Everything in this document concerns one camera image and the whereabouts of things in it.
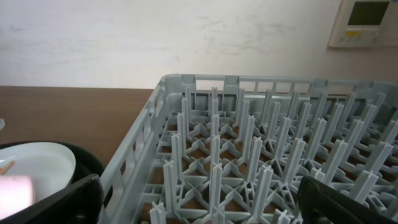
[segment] brown table surface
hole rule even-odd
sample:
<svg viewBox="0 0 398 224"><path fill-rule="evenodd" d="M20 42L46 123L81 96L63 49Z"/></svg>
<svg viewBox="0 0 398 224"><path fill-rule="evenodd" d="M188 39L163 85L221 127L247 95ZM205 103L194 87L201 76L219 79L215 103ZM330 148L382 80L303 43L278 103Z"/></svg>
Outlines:
<svg viewBox="0 0 398 224"><path fill-rule="evenodd" d="M0 144L67 142L106 166L152 91L0 86Z"/></svg>

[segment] white plate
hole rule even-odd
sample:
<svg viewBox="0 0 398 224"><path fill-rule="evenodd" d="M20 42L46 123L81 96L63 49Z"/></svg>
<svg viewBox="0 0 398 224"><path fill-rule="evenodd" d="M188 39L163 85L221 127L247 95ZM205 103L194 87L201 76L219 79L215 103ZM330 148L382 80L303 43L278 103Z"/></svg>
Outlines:
<svg viewBox="0 0 398 224"><path fill-rule="evenodd" d="M62 190L75 171L75 156L69 148L52 142L20 144L0 150L0 167L14 165L5 175L27 175L34 185L35 202Z"/></svg>

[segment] pink cup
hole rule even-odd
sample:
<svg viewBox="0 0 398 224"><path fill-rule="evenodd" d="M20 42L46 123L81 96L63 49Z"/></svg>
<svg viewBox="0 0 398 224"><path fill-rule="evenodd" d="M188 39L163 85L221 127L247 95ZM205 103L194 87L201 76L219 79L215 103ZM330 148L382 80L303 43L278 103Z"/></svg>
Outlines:
<svg viewBox="0 0 398 224"><path fill-rule="evenodd" d="M33 183L28 176L0 175L0 220L35 202Z"/></svg>

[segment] wooden stick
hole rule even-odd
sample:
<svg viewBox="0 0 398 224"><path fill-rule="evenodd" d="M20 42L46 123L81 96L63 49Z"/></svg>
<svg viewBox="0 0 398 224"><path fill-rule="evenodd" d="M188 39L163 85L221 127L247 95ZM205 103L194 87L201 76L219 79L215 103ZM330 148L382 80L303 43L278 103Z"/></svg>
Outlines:
<svg viewBox="0 0 398 224"><path fill-rule="evenodd" d="M8 169L10 169L10 167L12 165L14 165L15 161L11 161L9 162L4 168L0 169L0 175L3 175L7 172Z"/></svg>

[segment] gray plastic dish rack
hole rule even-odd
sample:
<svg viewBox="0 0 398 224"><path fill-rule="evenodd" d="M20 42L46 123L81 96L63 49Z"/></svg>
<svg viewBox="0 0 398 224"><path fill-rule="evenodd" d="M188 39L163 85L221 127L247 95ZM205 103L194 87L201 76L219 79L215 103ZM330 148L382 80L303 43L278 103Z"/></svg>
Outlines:
<svg viewBox="0 0 398 224"><path fill-rule="evenodd" d="M99 223L302 223L306 175L398 220L397 97L388 82L164 76L101 176Z"/></svg>

